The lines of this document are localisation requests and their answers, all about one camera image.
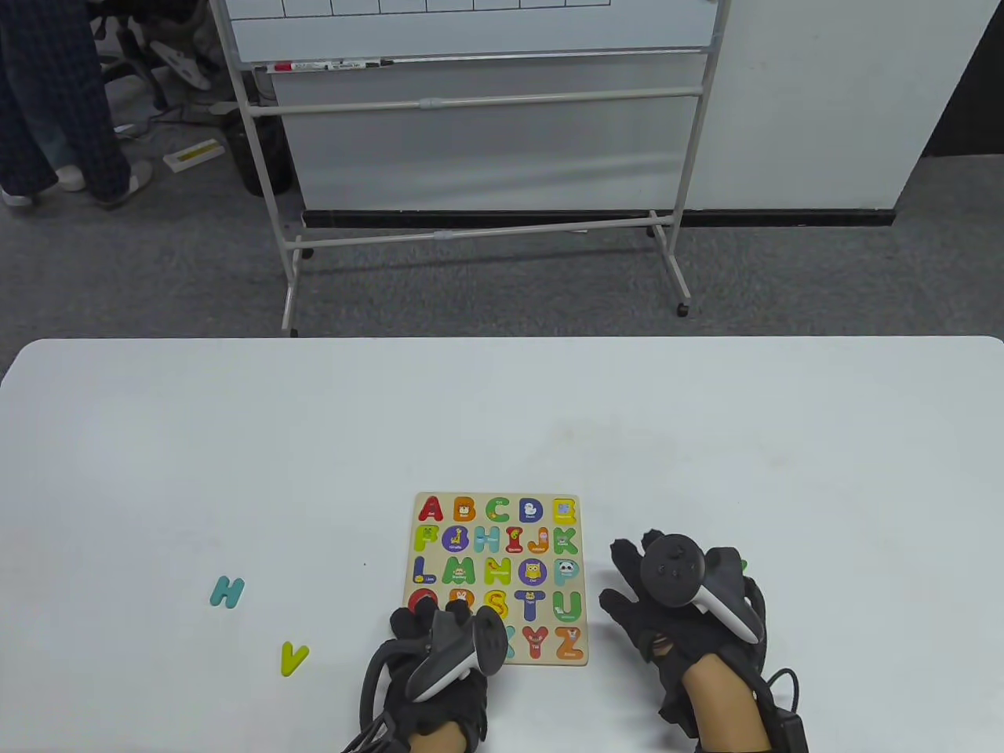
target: metal frame bar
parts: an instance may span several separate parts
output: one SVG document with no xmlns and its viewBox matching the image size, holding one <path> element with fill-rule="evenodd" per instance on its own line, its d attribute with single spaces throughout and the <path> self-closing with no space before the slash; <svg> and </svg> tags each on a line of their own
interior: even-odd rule
<svg viewBox="0 0 1004 753">
<path fill-rule="evenodd" d="M 299 292 L 300 272 L 303 262 L 303 250 L 315 248 L 340 248 L 344 246 L 366 246 L 376 243 L 410 243 L 414 241 L 447 241 L 458 238 L 495 238 L 512 235 L 530 235 L 535 233 L 556 233 L 556 232 L 582 232 L 588 230 L 600 230 L 607 228 L 647 228 L 650 229 L 656 239 L 660 256 L 670 277 L 670 281 L 675 288 L 680 302 L 677 313 L 686 316 L 690 312 L 691 292 L 687 286 L 680 264 L 677 262 L 676 249 L 680 239 L 680 218 L 683 217 L 684 209 L 687 205 L 687 195 L 690 191 L 691 179 L 694 175 L 694 166 L 697 163 L 697 150 L 701 142 L 701 133 L 704 130 L 704 119 L 708 111 L 708 101 L 711 96 L 712 84 L 715 80 L 715 73 L 718 69 L 718 60 L 722 48 L 722 40 L 725 35 L 725 26 L 728 21 L 729 9 L 732 0 L 716 0 L 718 8 L 715 12 L 715 27 L 712 34 L 711 43 L 707 47 L 686 47 L 675 50 L 681 54 L 703 54 L 705 58 L 704 75 L 700 85 L 697 86 L 674 86 L 664 88 L 643 88 L 643 89 L 615 89 L 605 91 L 565 91 L 550 94 L 515 94 L 508 96 L 476 96 L 476 97 L 426 97 L 422 99 L 398 100 L 398 101 L 375 101 L 358 102 L 347 104 L 304 104 L 297 106 L 259 106 L 251 104 L 248 100 L 247 90 L 244 88 L 244 79 L 241 75 L 241 63 L 237 58 L 236 45 L 230 43 L 231 34 L 229 31 L 230 18 L 224 6 L 224 0 L 209 0 L 216 18 L 217 25 L 221 27 L 220 38 L 223 40 L 223 53 L 227 62 L 227 70 L 230 73 L 230 80 L 234 87 L 234 95 L 240 107 L 241 119 L 248 135 L 248 143 L 251 148 L 251 157 L 254 160 L 255 170 L 258 173 L 258 180 L 261 182 L 262 195 L 265 206 L 268 210 L 268 217 L 272 223 L 272 232 L 275 236 L 276 246 L 279 251 L 279 258 L 282 262 L 283 271 L 286 274 L 286 301 L 282 315 L 282 329 L 290 336 L 297 336 L 296 322 L 296 299 Z M 478 56 L 472 59 L 505 59 L 507 55 Z M 443 60 L 449 58 L 429 58 L 430 60 Z M 422 62 L 425 58 L 408 59 L 409 62 Z M 295 240 L 286 239 L 282 229 L 282 220 L 279 216 L 279 209 L 275 201 L 275 194 L 272 191 L 271 178 L 268 174 L 268 166 L 262 154 L 261 143 L 258 140 L 258 130 L 255 127 L 255 118 L 271 115 L 291 115 L 291 114 L 330 114 L 337 112 L 372 112 L 386 110 L 407 110 L 407 109 L 447 109 L 459 107 L 493 107 L 493 106 L 514 106 L 514 105 L 543 105 L 559 102 L 591 102 L 591 101 L 617 101 L 626 99 L 652 99 L 671 98 L 682 96 L 697 97 L 697 105 L 694 108 L 694 118 L 691 123 L 690 137 L 687 143 L 687 150 L 684 157 L 683 169 L 680 175 L 680 182 L 677 187 L 677 194 L 674 200 L 673 213 L 670 215 L 660 215 L 655 210 L 649 212 L 648 217 L 632 218 L 623 220 L 596 220 L 594 222 L 566 222 L 548 225 L 527 225 L 523 227 L 503 227 L 486 228 L 482 230 L 439 230 L 429 233 L 405 233 L 399 235 L 366 236 L 361 238 L 329 238 L 318 240 L 304 240 L 302 235 L 297 235 Z M 665 227 L 672 229 L 667 236 Z"/>
<path fill-rule="evenodd" d="M 553 52 L 493 52 L 481 55 L 420 55 L 417 57 L 390 57 L 395 63 L 411 62 L 463 62 L 464 60 L 550 60 L 569 57 L 612 57 L 623 55 L 689 55 L 704 54 L 707 48 L 696 47 L 611 47 L 609 49 L 555 50 Z"/>
</svg>

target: whiteboard stand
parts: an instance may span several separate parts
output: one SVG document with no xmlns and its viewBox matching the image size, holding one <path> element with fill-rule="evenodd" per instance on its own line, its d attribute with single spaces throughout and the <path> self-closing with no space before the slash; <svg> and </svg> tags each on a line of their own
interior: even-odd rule
<svg viewBox="0 0 1004 753">
<path fill-rule="evenodd" d="M 279 258 L 282 261 L 283 271 L 286 274 L 286 299 L 282 314 L 283 332 L 287 333 L 291 337 L 299 336 L 299 331 L 296 328 L 296 299 L 299 291 L 302 263 L 304 259 L 308 259 L 313 255 L 315 249 L 367 246 L 378 243 L 449 241 L 460 238 L 496 238 L 539 233 L 581 232 L 588 230 L 604 230 L 607 228 L 645 228 L 647 233 L 654 237 L 660 251 L 660 255 L 666 266 L 666 271 L 669 274 L 670 281 L 677 292 L 679 300 L 677 305 L 677 315 L 687 316 L 690 313 L 692 296 L 690 288 L 687 285 L 687 280 L 684 278 L 683 271 L 680 269 L 680 265 L 677 262 L 676 249 L 677 243 L 680 239 L 680 221 L 683 218 L 684 208 L 687 204 L 687 194 L 690 191 L 691 179 L 694 175 L 697 150 L 701 141 L 701 132 L 704 128 L 705 114 L 708 110 L 708 100 L 711 95 L 712 84 L 715 80 L 715 71 L 718 68 L 718 59 L 722 48 L 722 40 L 725 34 L 725 25 L 728 20 L 729 8 L 731 5 L 731 0 L 707 1 L 717 4 L 714 30 L 711 36 L 711 41 L 707 46 L 661 48 L 659 50 L 618 51 L 618 54 L 648 54 L 658 51 L 660 53 L 676 52 L 680 54 L 704 55 L 704 75 L 702 76 L 701 83 L 698 85 L 615 89 L 606 91 L 568 91 L 546 94 L 515 94 L 506 96 L 430 96 L 414 100 L 261 106 L 250 103 L 247 90 L 244 87 L 244 79 L 241 75 L 242 65 L 246 68 L 247 64 L 242 64 L 242 62 L 238 59 L 238 53 L 235 45 L 229 43 L 228 40 L 231 35 L 223 32 L 224 29 L 229 28 L 231 23 L 230 16 L 224 5 L 225 0 L 210 0 L 213 15 L 216 18 L 218 27 L 221 29 L 221 38 L 224 40 L 223 51 L 227 62 L 227 69 L 230 71 L 230 79 L 233 82 L 234 94 L 240 107 L 241 118 L 243 119 L 244 128 L 248 135 L 248 143 L 251 148 L 251 155 L 254 159 L 255 169 L 258 173 L 258 180 L 261 182 L 265 206 L 268 210 L 268 216 L 272 223 L 272 233 L 275 236 L 275 242 L 279 250 Z M 549 53 L 548 55 L 528 54 L 522 56 L 543 57 L 553 56 L 554 54 L 561 53 Z M 511 58 L 513 55 L 479 55 L 477 56 L 477 59 L 484 60 L 492 57 Z M 442 61 L 445 58 L 439 56 L 435 59 Z M 396 60 L 396 62 L 406 62 L 406 60 L 399 59 Z M 412 59 L 407 60 L 407 62 L 421 63 L 421 60 Z M 332 114 L 339 112 L 371 112 L 392 109 L 433 110 L 454 107 L 546 106 L 547 104 L 559 102 L 615 101 L 621 99 L 653 99 L 666 97 L 697 97 L 697 106 L 694 110 L 694 119 L 687 143 L 687 150 L 684 157 L 683 169 L 680 174 L 680 182 L 677 188 L 676 199 L 673 203 L 673 212 L 670 214 L 660 214 L 657 210 L 650 210 L 648 216 L 646 217 L 617 220 L 596 220 L 590 222 L 566 222 L 546 225 L 527 225 L 520 227 L 486 228 L 479 230 L 437 230 L 426 233 L 403 233 L 399 235 L 378 235 L 361 238 L 321 238 L 317 240 L 306 240 L 302 235 L 297 235 L 295 238 L 290 240 L 286 237 L 283 229 L 282 220 L 279 216 L 279 209 L 275 201 L 275 194 L 272 191 L 271 179 L 268 175 L 268 167 L 265 164 L 261 143 L 258 140 L 258 130 L 255 128 L 255 118 L 274 115 Z M 666 232 L 667 227 L 670 228 L 669 234 Z"/>
</svg>

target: jeans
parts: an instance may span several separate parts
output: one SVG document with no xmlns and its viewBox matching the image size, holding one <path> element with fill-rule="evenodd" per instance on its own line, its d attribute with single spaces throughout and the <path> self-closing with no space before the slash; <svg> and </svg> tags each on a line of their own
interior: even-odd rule
<svg viewBox="0 0 1004 753">
<path fill-rule="evenodd" d="M 42 150 L 53 170 L 75 165 L 76 157 L 66 141 L 55 115 L 49 109 L 42 82 L 35 75 L 31 59 L 23 50 L 11 44 L 7 31 L 0 27 L 0 48 L 3 49 L 4 71 L 10 87 L 21 105 L 35 143 Z"/>
</svg>

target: letter puzzle piece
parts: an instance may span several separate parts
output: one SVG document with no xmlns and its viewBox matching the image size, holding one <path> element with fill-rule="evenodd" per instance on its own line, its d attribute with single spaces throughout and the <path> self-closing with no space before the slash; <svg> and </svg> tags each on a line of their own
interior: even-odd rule
<svg viewBox="0 0 1004 753">
<path fill-rule="evenodd" d="M 310 654 L 310 650 L 301 646 L 295 652 L 293 651 L 293 645 L 288 641 L 282 645 L 282 662 L 280 665 L 280 671 L 283 677 L 289 677 L 297 668 L 303 664 L 303 660 L 307 658 Z"/>
<path fill-rule="evenodd" d="M 487 605 L 506 625 L 508 663 L 583 665 L 582 526 L 568 494 L 426 491 L 412 509 L 404 601 Z"/>
<path fill-rule="evenodd" d="M 228 609 L 232 609 L 237 606 L 237 601 L 240 600 L 243 592 L 243 578 L 234 578 L 231 582 L 226 575 L 220 575 L 220 579 L 216 581 L 216 587 L 213 588 L 213 592 L 209 596 L 209 603 L 213 606 L 225 604 Z"/>
</svg>

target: white wall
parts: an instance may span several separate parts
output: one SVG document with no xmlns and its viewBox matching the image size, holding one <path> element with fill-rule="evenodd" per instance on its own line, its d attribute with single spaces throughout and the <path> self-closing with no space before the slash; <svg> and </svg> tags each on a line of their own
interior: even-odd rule
<svg viewBox="0 0 1004 753">
<path fill-rule="evenodd" d="M 998 0 L 735 0 L 690 206 L 891 208 Z"/>
<path fill-rule="evenodd" d="M 997 0 L 734 0 L 688 206 L 892 208 Z M 280 103 L 686 82 L 693 60 L 276 76 Z M 310 209 L 672 206 L 679 101 L 287 118 Z"/>
</svg>

